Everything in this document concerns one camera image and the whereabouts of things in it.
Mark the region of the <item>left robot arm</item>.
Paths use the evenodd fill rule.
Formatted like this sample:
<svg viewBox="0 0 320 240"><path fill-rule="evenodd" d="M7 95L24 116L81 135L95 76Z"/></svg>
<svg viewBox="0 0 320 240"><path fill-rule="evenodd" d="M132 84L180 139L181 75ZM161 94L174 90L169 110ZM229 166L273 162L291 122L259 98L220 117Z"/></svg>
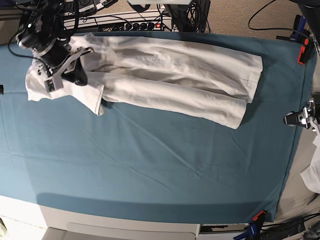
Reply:
<svg viewBox="0 0 320 240"><path fill-rule="evenodd" d="M310 40L304 40L300 48L297 62L304 65L310 59L313 50L320 52L320 2L318 0L295 0L294 2L299 6L313 34ZM320 93L312 93L307 104L298 112L289 112L283 118L283 122L287 126L311 128L313 132L319 134Z"/></svg>

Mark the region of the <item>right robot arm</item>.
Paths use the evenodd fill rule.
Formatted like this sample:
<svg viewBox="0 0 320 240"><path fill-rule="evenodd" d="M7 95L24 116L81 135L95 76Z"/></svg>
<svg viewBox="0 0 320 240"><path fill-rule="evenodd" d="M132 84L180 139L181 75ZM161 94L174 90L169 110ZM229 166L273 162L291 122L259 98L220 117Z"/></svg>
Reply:
<svg viewBox="0 0 320 240"><path fill-rule="evenodd" d="M80 57L92 49L72 50L70 46L79 20L77 0L33 0L24 9L17 33L12 37L20 48L31 50L31 58L42 64L47 75L44 84L49 92L62 88L64 80L78 86L88 83Z"/></svg>

